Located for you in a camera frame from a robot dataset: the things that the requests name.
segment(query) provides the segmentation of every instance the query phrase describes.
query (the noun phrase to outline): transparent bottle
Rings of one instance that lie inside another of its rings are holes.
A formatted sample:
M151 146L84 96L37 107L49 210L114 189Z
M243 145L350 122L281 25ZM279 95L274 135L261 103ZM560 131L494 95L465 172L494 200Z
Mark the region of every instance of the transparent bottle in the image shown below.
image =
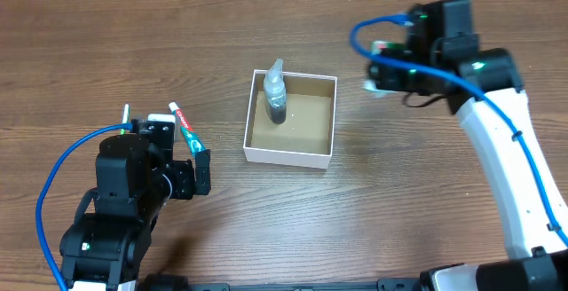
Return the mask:
M274 65L264 77L266 112L276 124L286 121L286 85L282 76L282 59L276 59Z

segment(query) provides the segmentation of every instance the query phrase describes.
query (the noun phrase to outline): bottle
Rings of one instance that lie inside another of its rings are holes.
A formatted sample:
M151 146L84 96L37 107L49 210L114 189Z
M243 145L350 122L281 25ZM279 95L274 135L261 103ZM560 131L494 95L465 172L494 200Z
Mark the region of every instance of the bottle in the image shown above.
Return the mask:
M264 77L266 112L276 124L286 121L286 85L282 76L282 59L276 59L274 65Z

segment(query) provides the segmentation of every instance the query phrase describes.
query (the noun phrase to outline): blue cable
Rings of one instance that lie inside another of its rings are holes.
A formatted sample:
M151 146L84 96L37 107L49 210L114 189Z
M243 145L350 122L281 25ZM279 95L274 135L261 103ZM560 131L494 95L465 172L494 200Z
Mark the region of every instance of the blue cable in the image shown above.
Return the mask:
M544 183L542 182L542 177L540 176L540 172L539 172L539 169L536 166L536 162L534 162L534 158L533 158L533 155L531 154L531 150L529 149L528 145L526 144L522 133L518 132L517 127L515 127L515 124L510 120L510 118L508 118L508 116L494 102L492 102L492 100L490 100L484 94L484 92L481 89L479 89L476 85L469 83L469 82L461 79L460 77L458 77L454 74L447 73L446 71L443 71L443 70L440 70L440 69L437 69L437 68L434 68L434 67L428 67L428 66L414 64L414 63L411 63L411 62L406 62L406 61L402 61L402 60L398 60L398 59L384 57L384 56L381 56L381 55L375 55L372 52L364 49L359 44L359 42L357 41L357 33L365 26L380 23L380 22L385 22L385 21L394 23L394 24L399 25L399 26L408 26L408 24L411 24L410 19L405 14L383 16L383 17L379 17L379 18L376 18L376 19L363 21L363 22L357 24L351 30L349 40L350 40L350 43L351 43L351 46L353 47L353 49L355 51L357 51L359 54L361 54L362 56L364 56L368 59L371 59L371 60L373 60L377 63L383 64L383 65L386 65L386 66L390 66L390 67L396 67L396 68L404 69L404 70L416 70L417 72L422 72L423 74L435 76L435 77L438 77L438 78L443 79L445 81L448 81L450 83L454 83L454 84L462 87L464 90L467 90L471 94L475 95L476 97L483 99L484 102L489 107L491 107L492 110L495 113L497 113L497 115L499 115L500 118L502 118L503 121L505 121L505 123L509 126L509 128L513 132L513 135L517 135L517 141L521 145L521 148L523 149L523 152L525 153L526 159L528 160L529 166L531 167L532 175L534 176L534 181L536 182L537 188L539 190L540 199L542 200L542 204L543 204L544 209L547 213L548 220L550 221L550 225L553 228L556 229L558 236L560 237L562 242L568 247L568 237L566 236L566 234L564 234L562 227L560 226L560 224L556 220L556 217L554 216L554 213L552 212L552 207L550 206L550 201L548 200L548 195L547 195L547 192L544 188Z
M39 239L39 244L42 247L42 251L43 251L43 255L45 256L45 260L47 261L47 264L49 264L51 272L53 272L53 277L55 277L55 280L57 281L57 284L59 285L59 289L61 289L62 291L67 291L67 283L65 283L65 280L63 279L63 276L61 275L61 272L59 271L59 268L57 267L55 260L53 260L53 255L51 254L50 247L48 246L47 239L45 238L45 232L43 232L43 223L42 223L43 199L45 199L45 195L47 194L47 191L50 189L51 182L53 181L53 178L55 178L55 175L57 174L59 167L61 167L61 164L63 163L63 161L78 146L82 145L87 140L94 138L94 137L96 137L100 134L103 134L107 131L120 130L120 129L132 130L132 124L131 123L123 123L123 124L119 124L119 125L105 127L103 129L100 129L100 130L97 130L97 131L90 133L89 135L79 139L76 143L71 145L69 147L69 149L67 149L61 155L61 157L59 157L59 159L55 163L55 166L53 166L53 169L51 170L50 176L47 178L47 181L45 181L45 185L43 186L42 193L40 193L39 198L37 198L37 204L35 205L35 220L36 220L35 221L35 228L37 229L37 238Z

